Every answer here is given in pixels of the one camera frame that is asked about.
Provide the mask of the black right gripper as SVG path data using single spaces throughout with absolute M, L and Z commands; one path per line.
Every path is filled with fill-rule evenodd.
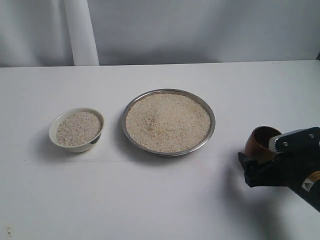
M 313 208 L 320 207 L 320 127 L 298 129 L 273 136 L 268 149 L 278 156 L 258 164 L 243 152 L 238 160 L 249 187 L 287 187 Z

